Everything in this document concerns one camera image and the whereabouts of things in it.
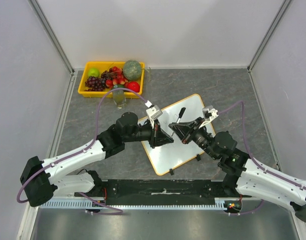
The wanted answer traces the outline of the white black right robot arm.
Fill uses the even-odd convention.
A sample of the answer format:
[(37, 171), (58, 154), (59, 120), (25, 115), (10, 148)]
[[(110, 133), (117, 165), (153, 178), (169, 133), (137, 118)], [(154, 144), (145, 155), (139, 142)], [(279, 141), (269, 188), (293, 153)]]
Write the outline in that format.
[(306, 223), (306, 180), (299, 179), (269, 167), (239, 150), (228, 131), (215, 135), (208, 133), (203, 119), (171, 123), (169, 128), (183, 144), (194, 142), (226, 173), (222, 192), (228, 197), (235, 194), (251, 196), (274, 203), (295, 213)]

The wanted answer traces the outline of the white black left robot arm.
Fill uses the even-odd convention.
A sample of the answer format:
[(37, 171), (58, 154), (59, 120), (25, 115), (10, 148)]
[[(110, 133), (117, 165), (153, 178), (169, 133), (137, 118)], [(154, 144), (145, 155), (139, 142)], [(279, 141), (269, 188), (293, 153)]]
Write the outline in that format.
[(60, 156), (40, 160), (30, 158), (20, 176), (21, 191), (31, 207), (38, 207), (60, 189), (62, 180), (70, 172), (93, 162), (102, 161), (125, 149), (125, 143), (147, 141), (151, 148), (173, 143), (173, 139), (161, 128), (159, 121), (138, 123), (138, 116), (126, 112), (107, 130), (83, 146)]

